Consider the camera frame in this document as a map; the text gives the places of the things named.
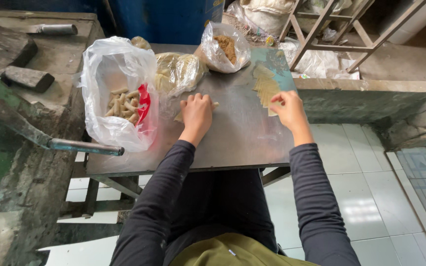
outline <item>hand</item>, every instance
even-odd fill
[[[281,91],[271,98],[271,102],[281,103],[282,106],[270,105],[269,107],[279,115],[280,122],[292,131],[295,147],[315,142],[303,109],[303,102],[297,92]]]
[[[212,124],[213,103],[208,94],[190,95],[186,101],[180,102],[185,129],[179,140],[188,141],[195,146],[205,136]]]

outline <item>stainless steel table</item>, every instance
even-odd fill
[[[151,44],[156,53],[177,51],[193,53],[195,45]],[[209,94],[220,106],[213,112],[213,124],[198,145],[192,171],[287,166],[293,148],[292,133],[279,117],[269,117],[252,90],[252,72],[261,63],[276,75],[281,90],[297,90],[283,53],[278,49],[252,48],[251,65],[236,73],[211,71],[192,92],[175,99],[173,105],[195,93]],[[159,119],[157,137],[144,152],[126,152],[120,157],[90,154],[88,176],[103,182],[109,177],[149,174],[156,170],[167,151],[177,141],[184,125],[173,118]]]

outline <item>concrete ledge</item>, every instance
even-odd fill
[[[426,82],[293,79],[308,119],[318,123],[381,123],[415,113],[426,101]]]

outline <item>bag of ground meat filling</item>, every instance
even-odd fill
[[[194,55],[205,62],[210,70],[234,73],[250,64],[251,49],[248,41],[236,28],[210,21]]]

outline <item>black long sleeve shirt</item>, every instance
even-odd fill
[[[111,265],[164,263],[171,212],[194,154],[191,143],[179,140],[165,155],[125,221]],[[290,168],[305,259],[322,266],[360,265],[346,235],[317,145],[293,148]]]

